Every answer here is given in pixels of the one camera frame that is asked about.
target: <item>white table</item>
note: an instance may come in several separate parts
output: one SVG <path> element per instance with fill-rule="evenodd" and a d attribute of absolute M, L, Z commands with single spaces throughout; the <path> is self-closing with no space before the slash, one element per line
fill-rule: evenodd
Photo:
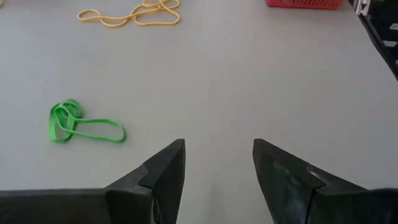
<path fill-rule="evenodd" d="M 252 142 L 367 188 L 397 187 L 398 82 L 346 4 L 183 0 L 173 27 L 81 23 L 138 0 L 8 0 L 0 10 L 0 189 L 104 187 L 177 138 L 179 224 L 272 223 Z M 118 119 L 124 144 L 47 138 L 51 106 Z"/>

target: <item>plastic basket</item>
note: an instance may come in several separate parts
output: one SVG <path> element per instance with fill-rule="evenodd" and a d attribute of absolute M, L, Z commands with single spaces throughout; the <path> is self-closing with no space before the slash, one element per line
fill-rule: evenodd
<path fill-rule="evenodd" d="M 266 0 L 268 6 L 307 9 L 338 9 L 343 0 Z"/>

